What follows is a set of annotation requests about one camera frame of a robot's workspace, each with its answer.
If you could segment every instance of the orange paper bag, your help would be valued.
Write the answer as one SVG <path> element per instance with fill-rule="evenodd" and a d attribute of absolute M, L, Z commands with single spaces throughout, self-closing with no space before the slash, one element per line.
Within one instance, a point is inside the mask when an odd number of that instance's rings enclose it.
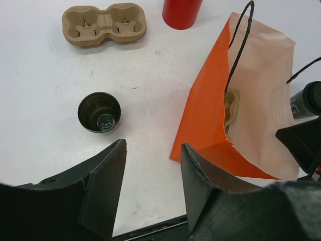
<path fill-rule="evenodd" d="M 244 16 L 251 6 L 250 17 Z M 189 143 L 235 176 L 296 180 L 299 166 L 275 137 L 294 124 L 289 84 L 295 43 L 252 20 L 254 2 L 232 13 L 195 80 L 170 158 Z M 224 129 L 227 87 L 239 95 L 236 119 Z"/>

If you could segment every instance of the white table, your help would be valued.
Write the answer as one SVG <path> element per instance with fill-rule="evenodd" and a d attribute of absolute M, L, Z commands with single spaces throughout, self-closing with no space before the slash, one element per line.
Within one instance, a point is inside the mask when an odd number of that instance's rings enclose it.
<path fill-rule="evenodd" d="M 180 165 L 169 154 L 193 81 L 229 14 L 242 12 L 248 0 L 204 0 L 195 25 L 184 31 L 164 23 L 163 1 L 133 2 L 146 15 L 142 40 L 83 49 L 65 40 L 63 12 L 116 2 L 3 0 L 0 8 L 0 182 L 38 183 L 124 138 L 114 235 L 185 214 Z M 254 17 L 296 41 L 294 72 L 321 55 L 319 0 L 257 0 Z M 319 80 L 319 68 L 296 79 L 291 93 Z M 109 136 L 78 122 L 78 104 L 96 91 L 122 106 L 120 126 Z"/>

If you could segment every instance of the red cylinder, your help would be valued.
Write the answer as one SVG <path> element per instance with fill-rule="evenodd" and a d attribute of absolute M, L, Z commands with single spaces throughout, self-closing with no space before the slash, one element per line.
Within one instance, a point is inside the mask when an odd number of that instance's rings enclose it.
<path fill-rule="evenodd" d="M 165 0 L 163 19 L 174 29 L 191 27 L 200 10 L 203 0 Z"/>

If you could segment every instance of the brown cardboard cup holder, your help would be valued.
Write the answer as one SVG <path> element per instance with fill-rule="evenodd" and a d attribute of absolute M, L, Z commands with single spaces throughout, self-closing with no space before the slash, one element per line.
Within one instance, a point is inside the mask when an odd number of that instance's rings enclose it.
<path fill-rule="evenodd" d="M 71 7 L 62 16 L 62 26 L 66 40 L 80 47 L 98 45 L 107 38 L 135 42 L 147 30 L 143 9 L 132 3 L 113 4 L 103 11 L 93 6 Z"/>
<path fill-rule="evenodd" d="M 230 124 L 236 119 L 239 103 L 240 96 L 238 92 L 234 89 L 227 89 L 224 96 L 224 129 L 226 133 L 229 131 Z"/>

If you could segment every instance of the black cable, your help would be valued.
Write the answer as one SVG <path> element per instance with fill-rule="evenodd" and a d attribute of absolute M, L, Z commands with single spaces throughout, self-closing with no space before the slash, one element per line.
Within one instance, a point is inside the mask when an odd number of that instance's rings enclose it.
<path fill-rule="evenodd" d="M 306 69 L 308 69 L 312 64 L 318 62 L 321 60 L 321 57 L 318 57 L 317 59 L 314 59 L 311 63 L 305 65 L 302 69 L 300 69 L 298 72 L 296 72 L 286 83 L 289 84 L 292 80 L 294 80 L 295 78 L 297 78 L 297 76 L 302 73 L 303 71 L 305 71 Z"/>
<path fill-rule="evenodd" d="M 229 85 L 229 83 L 230 83 L 230 81 L 231 81 L 232 75 L 233 75 L 233 73 L 234 73 L 234 71 L 235 71 L 235 68 L 236 68 L 236 66 L 237 66 L 237 64 L 238 64 L 238 62 L 239 62 L 239 60 L 240 60 L 241 54 L 242 54 L 243 49 L 244 49 L 244 47 L 245 47 L 246 40 L 247 40 L 247 38 L 248 38 L 248 36 L 249 36 L 249 34 L 250 34 L 250 31 L 251 31 L 252 19 L 253 19 L 253 14 L 254 14 L 254 1 L 253 1 L 253 0 L 251 0 L 251 1 L 246 5 L 245 9 L 243 10 L 243 13 L 241 14 L 240 19 L 239 19 L 239 21 L 238 21 L 238 23 L 237 23 L 237 25 L 236 25 L 235 32 L 234 32 L 234 34 L 233 34 L 233 38 L 232 38 L 232 40 L 231 40 L 231 43 L 230 43 L 230 45 L 229 45 L 229 48 L 231 47 L 231 45 L 232 45 L 232 43 L 233 43 L 233 41 L 234 41 L 234 39 L 235 39 L 236 32 L 237 32 L 237 30 L 238 30 L 238 28 L 239 28 L 239 26 L 240 26 L 240 24 L 241 24 L 241 20 L 242 20 L 243 16 L 245 15 L 245 12 L 247 11 L 247 9 L 248 9 L 249 7 L 251 7 L 251 12 L 250 12 L 250 16 L 249 16 L 249 20 L 248 20 L 248 25 L 247 25 L 247 29 L 246 29 L 246 32 L 245 32 L 245 36 L 244 36 L 244 39 L 243 39 L 241 48 L 240 48 L 240 50 L 239 50 L 239 52 L 238 52 L 238 54 L 237 54 L 237 56 L 236 56 L 236 59 L 235 59 L 235 61 L 234 61 L 233 66 L 232 66 L 232 68 L 231 68 L 231 71 L 230 71 L 230 74 L 229 74 L 229 78 L 228 78 L 227 84 L 226 84 L 226 86 L 225 86 L 225 91 L 224 91 L 224 93 L 226 93 L 226 91 L 227 91 L 227 87 L 228 87 L 228 85 Z"/>

